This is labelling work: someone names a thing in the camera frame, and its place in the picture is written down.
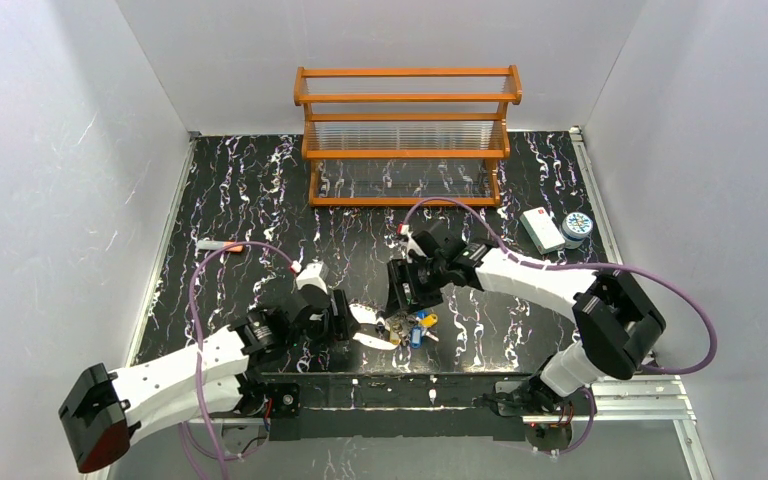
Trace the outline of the orange wooden shelf rack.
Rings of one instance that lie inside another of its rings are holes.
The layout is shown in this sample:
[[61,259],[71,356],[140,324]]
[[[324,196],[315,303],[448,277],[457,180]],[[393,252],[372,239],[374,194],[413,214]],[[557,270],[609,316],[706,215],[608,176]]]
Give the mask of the orange wooden shelf rack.
[[298,68],[311,206],[500,205],[507,113],[523,96],[514,64]]

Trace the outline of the blue white round tin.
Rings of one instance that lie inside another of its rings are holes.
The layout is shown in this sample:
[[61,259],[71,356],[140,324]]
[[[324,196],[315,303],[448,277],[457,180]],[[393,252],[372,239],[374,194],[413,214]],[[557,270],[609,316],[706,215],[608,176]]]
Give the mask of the blue white round tin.
[[566,249],[577,249],[592,234],[593,220],[582,212],[569,213],[561,222],[560,233]]

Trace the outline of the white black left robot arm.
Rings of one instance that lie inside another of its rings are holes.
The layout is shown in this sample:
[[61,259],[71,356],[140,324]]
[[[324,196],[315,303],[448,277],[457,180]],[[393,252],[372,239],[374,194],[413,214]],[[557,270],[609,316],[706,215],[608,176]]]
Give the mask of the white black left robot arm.
[[153,361],[84,369],[58,409],[77,470],[104,469],[145,437],[203,414],[260,405],[268,389],[263,365],[299,340],[354,339],[361,321],[342,290],[249,310],[205,338]]

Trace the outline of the white rectangular box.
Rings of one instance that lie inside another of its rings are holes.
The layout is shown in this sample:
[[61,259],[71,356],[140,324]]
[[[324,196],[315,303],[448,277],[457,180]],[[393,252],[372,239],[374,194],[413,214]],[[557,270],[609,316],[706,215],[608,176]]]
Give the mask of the white rectangular box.
[[564,248],[565,239],[545,207],[524,211],[519,221],[541,255]]

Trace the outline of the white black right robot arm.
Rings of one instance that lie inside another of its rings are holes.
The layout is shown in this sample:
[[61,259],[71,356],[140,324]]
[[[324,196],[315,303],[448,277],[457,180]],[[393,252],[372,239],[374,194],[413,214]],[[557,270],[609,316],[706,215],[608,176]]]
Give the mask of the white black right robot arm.
[[442,303],[448,285],[511,295],[571,320],[577,341],[544,361],[511,392],[484,400],[522,413],[550,413],[602,377],[628,380],[666,329],[633,276],[618,268],[560,270],[487,241],[434,242],[387,264],[388,298],[380,317],[412,315]]

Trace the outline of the cluster of tagged keys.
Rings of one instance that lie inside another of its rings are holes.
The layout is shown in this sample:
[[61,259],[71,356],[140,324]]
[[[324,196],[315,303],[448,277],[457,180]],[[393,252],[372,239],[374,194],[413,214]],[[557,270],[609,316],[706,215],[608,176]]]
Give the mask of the cluster of tagged keys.
[[432,331],[438,322],[436,314],[422,310],[414,316],[395,316],[383,320],[382,325],[388,332],[391,344],[418,349],[425,340],[439,341],[439,337]]

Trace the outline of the orange grey marker pen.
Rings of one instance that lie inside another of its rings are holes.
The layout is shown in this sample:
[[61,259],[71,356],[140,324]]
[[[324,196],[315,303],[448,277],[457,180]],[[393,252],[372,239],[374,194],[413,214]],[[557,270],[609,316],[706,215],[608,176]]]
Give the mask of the orange grey marker pen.
[[239,242],[201,239],[196,242],[196,249],[203,252],[242,253],[245,250],[245,246]]

